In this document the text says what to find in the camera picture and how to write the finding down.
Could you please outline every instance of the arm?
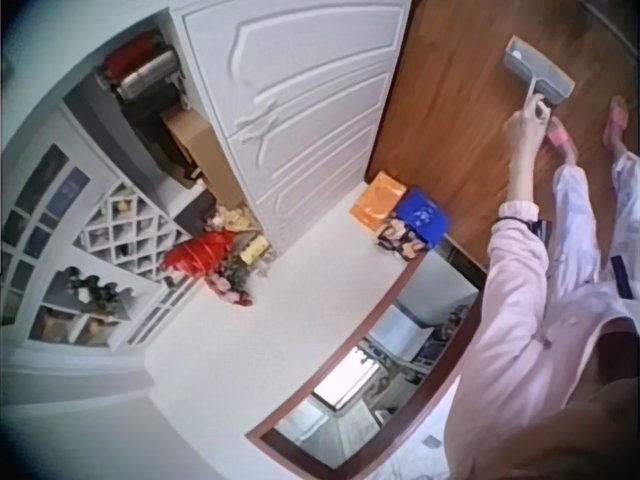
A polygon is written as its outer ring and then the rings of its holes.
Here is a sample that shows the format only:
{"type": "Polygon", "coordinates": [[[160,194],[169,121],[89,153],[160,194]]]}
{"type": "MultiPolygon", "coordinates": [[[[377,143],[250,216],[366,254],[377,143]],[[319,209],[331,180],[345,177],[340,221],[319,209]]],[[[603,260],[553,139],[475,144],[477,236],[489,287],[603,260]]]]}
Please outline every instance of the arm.
{"type": "Polygon", "coordinates": [[[482,321],[464,354],[445,431],[452,470],[469,467],[479,450],[526,423],[544,390],[535,372],[542,345],[534,336],[544,315],[548,257],[524,222],[538,219],[533,169],[546,123],[528,116],[531,108],[528,103],[507,123],[513,148],[507,199],[489,242],[482,321]]]}

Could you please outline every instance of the white cabinet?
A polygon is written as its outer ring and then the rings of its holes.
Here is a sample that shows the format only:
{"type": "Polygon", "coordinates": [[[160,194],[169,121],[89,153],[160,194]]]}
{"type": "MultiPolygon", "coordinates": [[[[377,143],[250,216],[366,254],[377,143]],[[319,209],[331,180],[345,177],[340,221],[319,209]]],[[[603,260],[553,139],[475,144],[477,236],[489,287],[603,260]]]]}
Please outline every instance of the white cabinet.
{"type": "Polygon", "coordinates": [[[111,163],[64,106],[22,152],[3,160],[3,362],[110,368],[126,357],[135,363],[140,347],[192,290],[194,281],[184,276],[167,287],[160,268],[188,234],[111,163]],[[83,301],[70,288],[76,276],[95,278],[117,295],[83,301]]]}
{"type": "Polygon", "coordinates": [[[236,0],[191,13],[185,24],[232,135],[269,106],[397,56],[407,7],[407,0],[236,0]]]}
{"type": "Polygon", "coordinates": [[[362,181],[410,0],[236,0],[178,23],[205,106],[280,252],[362,181]]]}

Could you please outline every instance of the hand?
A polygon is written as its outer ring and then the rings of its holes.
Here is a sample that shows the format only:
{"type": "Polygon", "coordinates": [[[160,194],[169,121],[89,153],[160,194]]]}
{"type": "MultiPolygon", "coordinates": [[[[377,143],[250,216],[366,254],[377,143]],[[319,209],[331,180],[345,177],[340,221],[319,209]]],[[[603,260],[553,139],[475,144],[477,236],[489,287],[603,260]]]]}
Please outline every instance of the hand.
{"type": "Polygon", "coordinates": [[[532,95],[523,109],[515,112],[504,124],[512,162],[533,164],[535,161],[551,117],[551,109],[542,102],[543,98],[540,93],[532,95]]]}

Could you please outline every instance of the wooden floor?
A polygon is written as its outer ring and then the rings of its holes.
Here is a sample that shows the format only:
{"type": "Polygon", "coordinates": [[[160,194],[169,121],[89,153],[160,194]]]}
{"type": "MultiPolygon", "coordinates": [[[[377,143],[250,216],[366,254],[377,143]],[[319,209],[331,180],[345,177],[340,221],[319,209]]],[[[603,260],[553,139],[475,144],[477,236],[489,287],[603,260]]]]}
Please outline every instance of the wooden floor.
{"type": "MultiPolygon", "coordinates": [[[[367,179],[385,170],[419,186],[450,216],[449,234],[486,264],[490,228],[505,197],[504,121],[522,106],[525,85],[502,66],[516,34],[576,82],[555,114],[567,125],[587,172],[607,249],[615,197],[602,131],[612,95],[634,106],[626,136],[638,149],[633,57],[577,0],[422,0],[407,40],[367,179]]],[[[536,165],[536,201],[553,219],[551,181],[559,159],[545,145],[536,165]]]]}

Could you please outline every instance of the person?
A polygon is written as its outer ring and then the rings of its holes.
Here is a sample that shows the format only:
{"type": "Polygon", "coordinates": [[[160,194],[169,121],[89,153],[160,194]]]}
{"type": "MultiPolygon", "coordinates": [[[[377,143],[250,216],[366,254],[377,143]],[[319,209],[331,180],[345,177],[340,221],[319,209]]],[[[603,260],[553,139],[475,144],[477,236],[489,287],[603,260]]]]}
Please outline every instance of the person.
{"type": "Polygon", "coordinates": [[[489,242],[482,320],[445,428],[453,478],[640,478],[640,160],[622,141],[628,111],[615,97],[604,135],[617,192],[604,268],[577,149],[550,117],[533,95],[505,124],[507,199],[489,242]],[[564,159],[553,181],[549,255],[533,233],[545,136],[564,159]]]}

